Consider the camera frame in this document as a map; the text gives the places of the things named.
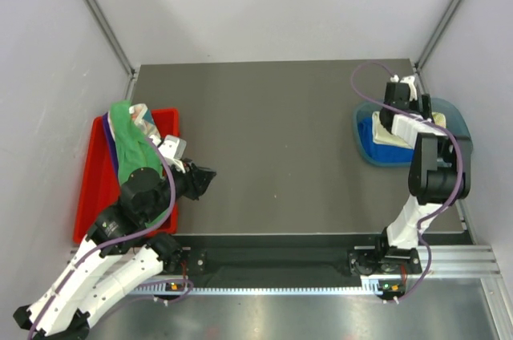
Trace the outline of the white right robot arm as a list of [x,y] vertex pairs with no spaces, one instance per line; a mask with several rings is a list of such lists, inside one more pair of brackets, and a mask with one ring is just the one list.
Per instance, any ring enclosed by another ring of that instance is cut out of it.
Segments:
[[413,150],[410,195],[374,252],[375,265],[390,273],[413,265],[418,259],[416,247],[431,221],[469,194],[473,144],[468,134],[458,135],[435,123],[431,98],[418,94],[413,75],[390,79],[373,123],[375,142],[388,134]]

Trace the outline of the yellow patterned towel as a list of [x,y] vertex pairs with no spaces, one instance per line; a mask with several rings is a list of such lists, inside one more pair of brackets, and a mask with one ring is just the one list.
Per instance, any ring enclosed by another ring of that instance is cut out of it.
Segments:
[[379,120],[379,112],[372,113],[372,137],[375,144],[394,146],[399,148],[413,149],[417,134],[419,132],[433,132],[437,136],[442,133],[435,130],[427,123],[415,122],[404,115],[396,115],[399,118],[399,125],[389,132]]

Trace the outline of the blue towel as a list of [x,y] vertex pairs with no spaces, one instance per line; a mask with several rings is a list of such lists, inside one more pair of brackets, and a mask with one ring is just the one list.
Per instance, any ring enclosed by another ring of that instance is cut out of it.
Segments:
[[357,123],[357,145],[362,157],[378,167],[409,166],[414,154],[412,149],[375,144],[370,117]]

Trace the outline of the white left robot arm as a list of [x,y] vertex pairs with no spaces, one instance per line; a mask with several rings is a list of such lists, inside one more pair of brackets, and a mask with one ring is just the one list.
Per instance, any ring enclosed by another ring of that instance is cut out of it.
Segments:
[[199,200],[216,171],[183,160],[182,168],[138,168],[121,185],[53,285],[34,303],[18,307],[14,320],[29,339],[84,339],[133,289],[183,263],[179,242],[156,226],[176,200]]

